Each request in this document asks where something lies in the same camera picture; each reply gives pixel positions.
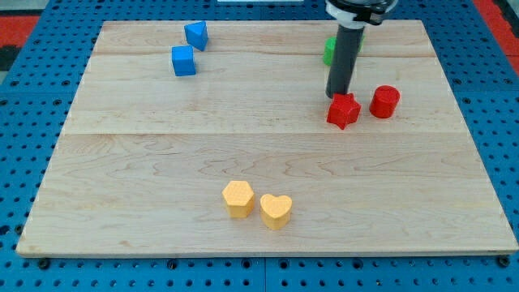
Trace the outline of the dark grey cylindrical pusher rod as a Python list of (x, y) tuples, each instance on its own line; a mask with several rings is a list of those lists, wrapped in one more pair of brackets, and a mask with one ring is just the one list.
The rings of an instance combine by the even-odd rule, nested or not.
[(364, 28), (351, 29), (341, 25), (338, 26), (325, 90), (329, 98), (332, 98), (336, 93), (346, 94), (349, 91), (363, 33)]

